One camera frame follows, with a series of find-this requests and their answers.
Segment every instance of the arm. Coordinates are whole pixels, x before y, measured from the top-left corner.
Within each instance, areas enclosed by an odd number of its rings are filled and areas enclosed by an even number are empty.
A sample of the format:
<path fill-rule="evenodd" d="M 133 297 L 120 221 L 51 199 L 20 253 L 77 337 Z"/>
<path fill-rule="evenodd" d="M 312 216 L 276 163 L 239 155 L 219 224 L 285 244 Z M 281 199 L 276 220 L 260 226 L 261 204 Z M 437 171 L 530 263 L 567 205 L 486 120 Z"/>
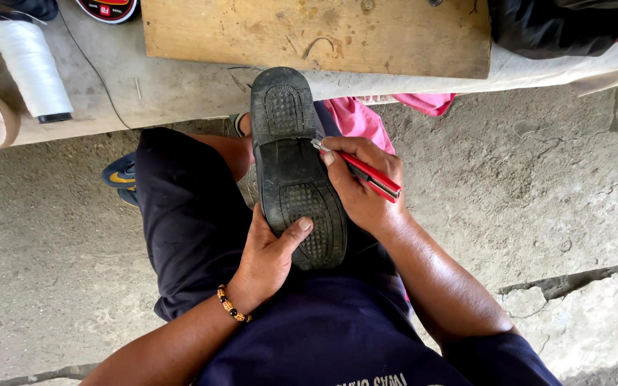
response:
<path fill-rule="evenodd" d="M 402 162 L 365 138 L 329 137 L 323 145 L 355 154 L 402 185 Z M 492 295 L 414 221 L 404 197 L 390 203 L 356 180 L 337 153 L 324 155 L 349 217 L 380 241 L 397 265 L 416 315 L 444 351 L 465 337 L 515 332 Z"/>
<path fill-rule="evenodd" d="M 238 312 L 248 315 L 278 291 L 292 252 L 312 228 L 303 217 L 276 238 L 255 206 L 240 267 L 225 289 Z M 214 295 L 113 353 L 82 385 L 189 385 L 241 325 Z"/>

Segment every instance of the navy blue t-shirt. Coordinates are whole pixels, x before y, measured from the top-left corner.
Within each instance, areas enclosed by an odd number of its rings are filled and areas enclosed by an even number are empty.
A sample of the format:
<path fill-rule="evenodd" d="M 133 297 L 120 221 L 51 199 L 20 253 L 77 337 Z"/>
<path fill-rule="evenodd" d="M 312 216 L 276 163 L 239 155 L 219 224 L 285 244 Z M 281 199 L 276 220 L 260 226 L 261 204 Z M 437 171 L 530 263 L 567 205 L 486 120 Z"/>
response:
<path fill-rule="evenodd" d="M 199 385 L 561 385 L 516 334 L 466 338 L 446 358 L 401 310 L 351 277 L 317 277 L 274 297 L 214 356 Z"/>

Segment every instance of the fingernail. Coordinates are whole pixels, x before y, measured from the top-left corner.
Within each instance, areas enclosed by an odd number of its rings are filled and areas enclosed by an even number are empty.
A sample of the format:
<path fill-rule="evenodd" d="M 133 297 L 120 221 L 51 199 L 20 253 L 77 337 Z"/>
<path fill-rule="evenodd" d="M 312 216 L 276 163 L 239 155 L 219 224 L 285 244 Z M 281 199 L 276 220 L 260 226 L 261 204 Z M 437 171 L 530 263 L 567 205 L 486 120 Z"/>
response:
<path fill-rule="evenodd" d="M 333 154 L 333 152 L 328 152 L 323 155 L 323 162 L 325 162 L 326 166 L 330 166 L 333 161 L 335 161 L 335 154 Z"/>
<path fill-rule="evenodd" d="M 311 227 L 311 221 L 308 218 L 302 217 L 299 219 L 299 227 L 302 228 L 303 231 L 309 229 Z"/>

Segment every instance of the yellow swoosh logo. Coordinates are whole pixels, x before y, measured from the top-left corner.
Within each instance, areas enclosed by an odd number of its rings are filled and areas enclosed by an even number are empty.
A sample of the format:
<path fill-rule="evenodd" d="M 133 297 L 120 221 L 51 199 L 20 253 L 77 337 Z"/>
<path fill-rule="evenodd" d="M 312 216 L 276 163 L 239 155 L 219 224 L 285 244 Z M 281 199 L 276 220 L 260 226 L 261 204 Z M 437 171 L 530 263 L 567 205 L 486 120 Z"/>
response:
<path fill-rule="evenodd" d="M 122 179 L 121 177 L 118 177 L 118 172 L 115 172 L 112 175 L 108 176 L 108 179 L 111 182 L 120 182 L 120 183 L 135 182 L 135 179 Z"/>

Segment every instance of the hand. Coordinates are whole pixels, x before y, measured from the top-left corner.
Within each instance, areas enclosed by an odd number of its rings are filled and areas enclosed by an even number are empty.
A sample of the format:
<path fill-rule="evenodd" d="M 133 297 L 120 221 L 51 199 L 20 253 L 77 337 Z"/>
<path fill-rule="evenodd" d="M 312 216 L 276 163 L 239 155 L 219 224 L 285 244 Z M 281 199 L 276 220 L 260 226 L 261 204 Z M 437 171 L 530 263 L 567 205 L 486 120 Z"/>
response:
<path fill-rule="evenodd" d="M 238 312 L 246 315 L 280 289 L 290 272 L 293 251 L 313 227 L 309 217 L 302 217 L 276 238 L 261 204 L 254 206 L 240 267 L 226 288 L 226 295 Z"/>
<path fill-rule="evenodd" d="M 331 150 L 356 155 L 359 160 L 402 186 L 402 161 L 397 156 L 385 153 L 370 139 L 326 137 L 322 143 Z M 398 232 L 408 221 L 412 221 L 404 206 L 402 194 L 395 203 L 385 200 L 371 185 L 353 177 L 345 160 L 336 152 L 324 154 L 323 162 L 328 168 L 328 177 L 338 192 L 349 218 L 360 228 L 373 234 L 376 239 L 382 241 L 383 237 L 388 237 L 391 232 Z"/>

